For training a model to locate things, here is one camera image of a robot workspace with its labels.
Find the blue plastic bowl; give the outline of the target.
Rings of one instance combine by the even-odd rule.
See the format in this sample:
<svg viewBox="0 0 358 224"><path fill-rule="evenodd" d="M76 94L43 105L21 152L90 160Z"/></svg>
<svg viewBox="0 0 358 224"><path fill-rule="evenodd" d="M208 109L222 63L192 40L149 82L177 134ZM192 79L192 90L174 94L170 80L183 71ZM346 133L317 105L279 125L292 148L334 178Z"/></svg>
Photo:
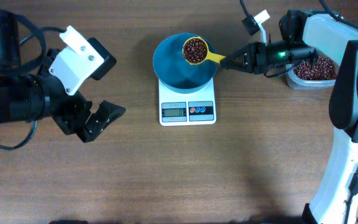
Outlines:
<svg viewBox="0 0 358 224"><path fill-rule="evenodd" d="M199 65L189 64L182 53L191 33L179 33L163 40L155 49L153 68L158 79L177 93L193 93L204 88L213 79L218 64L207 60Z"/></svg>

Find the clear plastic container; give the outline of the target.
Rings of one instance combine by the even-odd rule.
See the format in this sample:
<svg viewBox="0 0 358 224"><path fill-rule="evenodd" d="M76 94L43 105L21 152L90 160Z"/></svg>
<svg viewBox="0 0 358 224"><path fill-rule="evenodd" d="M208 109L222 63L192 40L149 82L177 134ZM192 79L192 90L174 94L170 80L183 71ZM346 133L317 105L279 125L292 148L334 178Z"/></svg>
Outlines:
<svg viewBox="0 0 358 224"><path fill-rule="evenodd" d="M334 64L335 64L336 73L338 73L339 66L335 62ZM285 75L287 85L294 90L319 90L319 89L329 88L334 86L336 81L336 79L320 80L320 81L302 80L295 75L294 69L292 71L289 71Z"/></svg>

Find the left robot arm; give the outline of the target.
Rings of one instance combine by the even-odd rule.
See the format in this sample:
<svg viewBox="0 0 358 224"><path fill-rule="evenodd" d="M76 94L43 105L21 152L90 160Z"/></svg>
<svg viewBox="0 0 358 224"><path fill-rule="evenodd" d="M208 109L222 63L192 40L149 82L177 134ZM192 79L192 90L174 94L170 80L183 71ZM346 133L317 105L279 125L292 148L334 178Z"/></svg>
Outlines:
<svg viewBox="0 0 358 224"><path fill-rule="evenodd" d="M102 101L92 113L92 102L79 89L89 78L102 79L116 59L97 39L86 39L72 26L58 30L64 49L48 49L46 31L0 9L0 124L30 123L31 139L38 122L51 117L64 134L94 141L125 109Z"/></svg>

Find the yellow measuring scoop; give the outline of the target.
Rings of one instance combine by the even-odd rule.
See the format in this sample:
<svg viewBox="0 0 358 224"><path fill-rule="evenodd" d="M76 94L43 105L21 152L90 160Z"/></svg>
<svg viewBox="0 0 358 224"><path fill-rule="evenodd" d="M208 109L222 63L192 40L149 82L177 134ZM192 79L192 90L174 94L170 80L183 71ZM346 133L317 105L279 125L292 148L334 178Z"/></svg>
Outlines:
<svg viewBox="0 0 358 224"><path fill-rule="evenodd" d="M189 41L190 39L192 39L192 38L202 39L202 40L206 43L206 45L207 45L208 53L207 53L207 56L206 56L205 60L202 61L201 63L205 62L206 60L210 60L210 61L215 62L215 63L220 63L220 61L226 57L226 56L223 56L223 55L219 55L219 54L216 54L216 53L212 53L212 52L209 50L208 43L207 43L203 38L201 38L201 37L191 37L191 38L189 38L188 40L186 40L185 43L186 43L187 41ZM189 63L190 65L199 65L199 64L201 64L201 63L193 64L193 63L190 63L190 62L188 62L188 63Z"/></svg>

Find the white digital kitchen scale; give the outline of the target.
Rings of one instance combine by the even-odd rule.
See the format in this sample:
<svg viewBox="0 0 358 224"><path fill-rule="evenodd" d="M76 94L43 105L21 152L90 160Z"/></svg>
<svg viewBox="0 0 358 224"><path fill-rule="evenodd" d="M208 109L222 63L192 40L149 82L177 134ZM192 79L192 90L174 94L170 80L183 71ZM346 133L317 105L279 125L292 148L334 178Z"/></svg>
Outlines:
<svg viewBox="0 0 358 224"><path fill-rule="evenodd" d="M159 122L162 126L206 125L216 122L214 80L193 93L177 93L158 81Z"/></svg>

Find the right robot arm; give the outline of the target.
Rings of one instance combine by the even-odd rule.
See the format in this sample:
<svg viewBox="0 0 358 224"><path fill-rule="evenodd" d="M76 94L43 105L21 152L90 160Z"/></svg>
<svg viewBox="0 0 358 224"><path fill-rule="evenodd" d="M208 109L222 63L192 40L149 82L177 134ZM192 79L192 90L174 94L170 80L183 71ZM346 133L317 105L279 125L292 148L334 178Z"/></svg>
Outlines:
<svg viewBox="0 0 358 224"><path fill-rule="evenodd" d="M262 38L221 60L221 67L266 74L293 69L324 54L339 66L329 101L332 152L323 180L298 223L356 223L358 208L358 25L324 8L289 10L279 22L282 40Z"/></svg>

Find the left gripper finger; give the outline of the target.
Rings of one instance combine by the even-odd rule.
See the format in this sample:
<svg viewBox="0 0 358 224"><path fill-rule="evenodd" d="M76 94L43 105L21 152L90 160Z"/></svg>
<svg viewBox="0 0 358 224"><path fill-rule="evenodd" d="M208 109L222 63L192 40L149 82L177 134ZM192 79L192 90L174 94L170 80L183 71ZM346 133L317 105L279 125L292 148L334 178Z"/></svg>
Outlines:
<svg viewBox="0 0 358 224"><path fill-rule="evenodd" d="M92 142L125 112L124 107L103 100L98 110L90 115L85 124L75 131L75 134L83 143Z"/></svg>
<svg viewBox="0 0 358 224"><path fill-rule="evenodd" d="M89 38L88 42L104 60L90 76L93 80L100 80L115 66L117 60L96 38Z"/></svg>

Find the red beans in scoop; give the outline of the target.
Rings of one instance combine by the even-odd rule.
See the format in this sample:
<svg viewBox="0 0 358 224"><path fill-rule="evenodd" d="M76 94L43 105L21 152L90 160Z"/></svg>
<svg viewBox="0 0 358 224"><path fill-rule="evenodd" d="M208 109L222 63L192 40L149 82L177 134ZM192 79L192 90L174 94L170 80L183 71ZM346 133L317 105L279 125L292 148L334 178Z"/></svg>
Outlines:
<svg viewBox="0 0 358 224"><path fill-rule="evenodd" d="M192 38L183 46L183 56L190 63L197 64L205 60L208 53L206 43L199 38Z"/></svg>

